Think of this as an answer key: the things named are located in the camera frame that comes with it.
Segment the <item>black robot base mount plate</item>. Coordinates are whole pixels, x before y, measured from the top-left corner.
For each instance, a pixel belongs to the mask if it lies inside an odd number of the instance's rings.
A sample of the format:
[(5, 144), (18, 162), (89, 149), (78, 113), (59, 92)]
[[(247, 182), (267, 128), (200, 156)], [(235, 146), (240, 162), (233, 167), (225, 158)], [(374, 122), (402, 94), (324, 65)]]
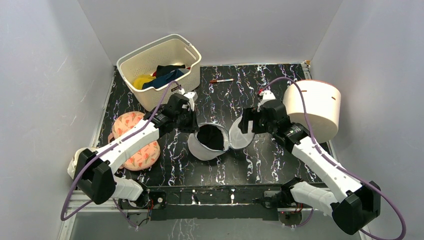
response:
[(285, 203), (280, 184), (156, 186), (144, 203), (120, 199), (130, 213), (146, 213), (152, 221), (175, 219), (262, 219), (300, 224), (310, 214), (305, 203)]

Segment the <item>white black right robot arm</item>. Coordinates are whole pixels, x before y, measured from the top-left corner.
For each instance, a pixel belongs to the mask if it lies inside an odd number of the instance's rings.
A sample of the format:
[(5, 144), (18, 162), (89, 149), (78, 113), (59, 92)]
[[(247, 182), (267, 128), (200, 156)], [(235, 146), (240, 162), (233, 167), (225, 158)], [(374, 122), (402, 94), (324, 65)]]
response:
[(266, 207), (306, 204), (331, 216), (348, 235), (355, 234), (380, 215), (381, 197), (374, 190), (379, 186), (374, 182), (360, 183), (339, 170), (336, 161), (313, 143), (309, 130), (291, 122), (280, 100), (268, 100), (260, 107), (243, 109), (238, 128), (244, 134), (272, 135), (280, 146), (312, 169), (329, 189), (295, 177), (283, 184), (279, 193), (265, 197)]

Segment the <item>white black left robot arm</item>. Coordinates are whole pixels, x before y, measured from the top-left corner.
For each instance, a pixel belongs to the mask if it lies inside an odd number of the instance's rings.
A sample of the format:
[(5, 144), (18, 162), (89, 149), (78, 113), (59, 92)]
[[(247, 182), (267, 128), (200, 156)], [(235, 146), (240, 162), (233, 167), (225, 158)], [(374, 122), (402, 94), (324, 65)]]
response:
[(166, 104), (146, 113), (121, 137), (95, 150), (81, 150), (75, 155), (73, 185), (97, 205), (109, 199), (125, 199), (137, 208), (147, 206), (150, 200), (147, 187), (133, 179), (119, 178), (115, 173), (140, 149), (175, 129), (188, 134), (197, 132), (197, 98), (194, 91), (172, 94)]

